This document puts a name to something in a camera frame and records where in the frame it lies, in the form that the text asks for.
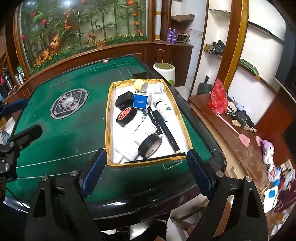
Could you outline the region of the white rounded box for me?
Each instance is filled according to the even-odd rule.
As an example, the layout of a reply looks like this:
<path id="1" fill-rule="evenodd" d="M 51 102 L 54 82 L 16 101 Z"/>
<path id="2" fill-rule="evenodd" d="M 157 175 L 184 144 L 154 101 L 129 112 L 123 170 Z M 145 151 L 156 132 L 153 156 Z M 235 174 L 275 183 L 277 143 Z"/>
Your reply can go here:
<path id="1" fill-rule="evenodd" d="M 114 147 L 114 163 L 135 161 L 138 157 L 139 145 L 131 142 L 123 145 L 116 145 Z"/>

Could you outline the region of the black long stick gold ends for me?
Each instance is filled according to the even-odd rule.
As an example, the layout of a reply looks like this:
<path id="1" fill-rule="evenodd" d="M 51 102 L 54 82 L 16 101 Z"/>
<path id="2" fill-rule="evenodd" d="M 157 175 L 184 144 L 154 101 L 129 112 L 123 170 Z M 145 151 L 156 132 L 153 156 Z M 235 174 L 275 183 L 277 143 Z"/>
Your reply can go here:
<path id="1" fill-rule="evenodd" d="M 175 138 L 173 137 L 171 131 L 169 130 L 168 126 L 166 125 L 164 119 L 161 117 L 161 115 L 159 114 L 159 112 L 157 110 L 153 111 L 154 116 L 156 118 L 156 120 L 158 121 L 160 127 L 163 129 L 163 132 L 166 136 L 166 138 L 168 139 L 168 142 L 170 143 L 170 146 L 172 147 L 173 151 L 175 152 L 175 154 L 180 153 L 180 148 L 175 140 Z"/>

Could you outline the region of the black tape roll red core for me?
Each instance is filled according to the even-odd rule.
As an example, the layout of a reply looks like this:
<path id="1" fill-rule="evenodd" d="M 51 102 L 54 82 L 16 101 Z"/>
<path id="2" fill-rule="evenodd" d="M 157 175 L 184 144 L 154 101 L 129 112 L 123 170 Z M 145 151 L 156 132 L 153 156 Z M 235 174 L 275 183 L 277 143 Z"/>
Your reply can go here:
<path id="1" fill-rule="evenodd" d="M 136 114 L 137 114 L 137 110 L 129 106 L 120 112 L 120 114 L 116 118 L 116 122 L 121 127 L 125 127 L 128 123 L 130 123 L 134 119 Z"/>

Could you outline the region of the black marker pen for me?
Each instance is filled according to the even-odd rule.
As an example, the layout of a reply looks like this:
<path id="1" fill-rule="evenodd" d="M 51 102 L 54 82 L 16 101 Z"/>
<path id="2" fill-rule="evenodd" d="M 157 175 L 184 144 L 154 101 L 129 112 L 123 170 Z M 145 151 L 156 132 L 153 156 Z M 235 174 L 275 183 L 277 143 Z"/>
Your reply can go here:
<path id="1" fill-rule="evenodd" d="M 159 122 L 157 121 L 155 115 L 153 114 L 152 108 L 150 106 L 147 107 L 147 113 L 152 121 L 152 123 L 156 126 L 157 131 L 156 134 L 160 137 L 163 137 L 163 132 L 161 130 L 161 127 L 159 125 Z"/>

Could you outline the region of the yellow tape roll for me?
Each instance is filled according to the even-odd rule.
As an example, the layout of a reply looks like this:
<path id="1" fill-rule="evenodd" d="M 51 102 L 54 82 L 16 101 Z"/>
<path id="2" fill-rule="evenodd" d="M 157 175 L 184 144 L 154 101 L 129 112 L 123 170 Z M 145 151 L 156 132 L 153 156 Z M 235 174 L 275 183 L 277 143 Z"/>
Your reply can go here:
<path id="1" fill-rule="evenodd" d="M 147 92 L 149 84 L 142 79 L 136 79 L 133 83 L 133 87 L 137 92 Z"/>

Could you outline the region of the blue and white small box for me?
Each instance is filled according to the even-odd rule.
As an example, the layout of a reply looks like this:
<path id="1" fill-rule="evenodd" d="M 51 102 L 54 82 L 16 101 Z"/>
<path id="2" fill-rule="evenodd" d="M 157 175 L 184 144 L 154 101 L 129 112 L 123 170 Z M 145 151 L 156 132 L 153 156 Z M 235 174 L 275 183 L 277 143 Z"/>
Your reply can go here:
<path id="1" fill-rule="evenodd" d="M 138 92 L 134 94 L 133 107 L 139 109 L 147 109 L 152 102 L 152 94 L 145 92 Z"/>

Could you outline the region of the white medicine bottle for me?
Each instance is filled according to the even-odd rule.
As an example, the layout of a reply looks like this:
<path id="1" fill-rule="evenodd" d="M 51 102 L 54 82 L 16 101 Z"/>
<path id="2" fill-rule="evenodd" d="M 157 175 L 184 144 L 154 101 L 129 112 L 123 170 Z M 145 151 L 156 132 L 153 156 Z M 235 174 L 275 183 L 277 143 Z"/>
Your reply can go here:
<path id="1" fill-rule="evenodd" d="M 152 123 L 150 117 L 147 116 L 132 134 L 132 140 L 140 145 L 148 136 L 156 133 L 156 131 L 156 126 Z"/>

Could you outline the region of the white bottle with green label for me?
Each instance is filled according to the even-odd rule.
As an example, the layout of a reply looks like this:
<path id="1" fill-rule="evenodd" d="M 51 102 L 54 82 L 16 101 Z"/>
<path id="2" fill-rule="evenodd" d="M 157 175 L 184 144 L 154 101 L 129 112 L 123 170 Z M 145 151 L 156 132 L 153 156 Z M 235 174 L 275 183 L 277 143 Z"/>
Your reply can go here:
<path id="1" fill-rule="evenodd" d="M 173 116 L 173 110 L 165 101 L 157 97 L 153 99 L 153 104 L 164 121 L 169 121 L 171 119 Z"/>

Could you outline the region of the white plug charger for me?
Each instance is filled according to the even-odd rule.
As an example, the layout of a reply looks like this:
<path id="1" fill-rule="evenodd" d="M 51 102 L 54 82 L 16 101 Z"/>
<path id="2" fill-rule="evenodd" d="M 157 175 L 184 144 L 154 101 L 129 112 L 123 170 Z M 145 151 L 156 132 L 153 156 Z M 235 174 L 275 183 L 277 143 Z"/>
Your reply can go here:
<path id="1" fill-rule="evenodd" d="M 165 87 L 162 83 L 154 84 L 152 90 L 153 90 L 153 94 L 164 94 L 165 93 Z"/>

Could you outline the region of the round mahjong table control panel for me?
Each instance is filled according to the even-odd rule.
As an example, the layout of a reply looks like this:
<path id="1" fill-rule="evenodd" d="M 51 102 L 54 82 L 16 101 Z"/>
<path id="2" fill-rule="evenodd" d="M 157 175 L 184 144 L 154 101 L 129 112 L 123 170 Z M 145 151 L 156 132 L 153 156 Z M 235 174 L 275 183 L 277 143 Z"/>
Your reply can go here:
<path id="1" fill-rule="evenodd" d="M 51 118 L 60 120 L 71 116 L 85 104 L 88 96 L 88 91 L 83 88 L 65 92 L 52 105 L 50 109 Z"/>

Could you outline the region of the wooden side cabinet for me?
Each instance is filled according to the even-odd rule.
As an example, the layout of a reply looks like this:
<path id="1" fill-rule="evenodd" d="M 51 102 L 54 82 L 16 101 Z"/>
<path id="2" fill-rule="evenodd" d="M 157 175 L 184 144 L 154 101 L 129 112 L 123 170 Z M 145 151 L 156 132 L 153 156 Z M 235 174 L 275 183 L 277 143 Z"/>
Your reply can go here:
<path id="1" fill-rule="evenodd" d="M 262 161 L 262 151 L 255 135 L 247 130 L 236 130 L 250 139 L 248 147 L 244 146 L 238 135 L 224 123 L 231 121 L 227 115 L 219 118 L 208 106 L 208 93 L 191 96 L 189 104 L 196 115 L 204 122 L 217 140 L 227 160 L 227 172 L 231 177 L 243 178 L 249 175 L 256 185 L 260 196 L 271 187 L 267 177 L 267 166 Z M 274 162 L 280 166 L 286 160 L 295 165 L 295 102 L 281 89 L 271 105 L 256 124 L 258 136 L 274 144 Z"/>

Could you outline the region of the pink fly swatter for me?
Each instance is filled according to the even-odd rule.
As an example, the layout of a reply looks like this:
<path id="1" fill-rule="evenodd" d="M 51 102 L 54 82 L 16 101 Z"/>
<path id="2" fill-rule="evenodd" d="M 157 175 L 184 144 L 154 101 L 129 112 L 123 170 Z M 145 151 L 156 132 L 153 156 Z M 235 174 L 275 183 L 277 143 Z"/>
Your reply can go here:
<path id="1" fill-rule="evenodd" d="M 245 146 L 245 147 L 248 147 L 249 146 L 249 144 L 250 144 L 250 139 L 247 137 L 247 136 L 245 136 L 244 134 L 242 134 L 242 133 L 239 133 L 239 132 L 237 132 L 237 130 L 236 129 L 234 129 L 234 127 L 231 125 L 231 124 L 229 124 L 229 122 L 227 122 L 224 118 L 222 118 L 222 116 L 220 115 L 220 114 L 216 114 L 227 126 L 229 126 L 229 128 L 231 129 L 231 130 L 233 130 L 237 135 L 238 135 L 238 137 L 239 137 L 239 139 L 240 139 L 240 141 L 241 141 L 241 143 Z"/>

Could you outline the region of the dark green kettle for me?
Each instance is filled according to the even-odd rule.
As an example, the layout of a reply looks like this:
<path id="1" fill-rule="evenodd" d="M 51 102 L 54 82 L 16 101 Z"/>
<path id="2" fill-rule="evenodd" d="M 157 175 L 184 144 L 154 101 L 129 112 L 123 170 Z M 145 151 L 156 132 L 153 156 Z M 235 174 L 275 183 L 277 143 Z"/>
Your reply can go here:
<path id="1" fill-rule="evenodd" d="M 208 83 L 209 77 L 205 76 L 205 81 L 203 83 L 200 83 L 197 90 L 197 95 L 209 93 L 213 87 L 212 84 Z"/>

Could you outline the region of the white green stool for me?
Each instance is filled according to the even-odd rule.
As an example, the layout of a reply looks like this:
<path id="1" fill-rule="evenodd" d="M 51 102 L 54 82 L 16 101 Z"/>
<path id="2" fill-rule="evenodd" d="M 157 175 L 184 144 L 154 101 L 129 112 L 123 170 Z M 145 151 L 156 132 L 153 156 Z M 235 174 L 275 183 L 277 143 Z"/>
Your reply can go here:
<path id="1" fill-rule="evenodd" d="M 173 65 L 165 62 L 155 63 L 153 68 L 163 77 L 170 85 L 175 86 L 175 72 Z"/>

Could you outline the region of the purple bottle pair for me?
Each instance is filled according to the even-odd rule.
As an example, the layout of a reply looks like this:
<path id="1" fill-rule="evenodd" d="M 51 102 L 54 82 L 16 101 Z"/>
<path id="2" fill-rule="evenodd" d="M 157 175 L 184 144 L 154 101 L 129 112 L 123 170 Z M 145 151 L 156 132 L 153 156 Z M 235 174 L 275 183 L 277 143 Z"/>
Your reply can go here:
<path id="1" fill-rule="evenodd" d="M 166 42 L 176 44 L 177 40 L 177 30 L 169 28 L 166 35 Z"/>

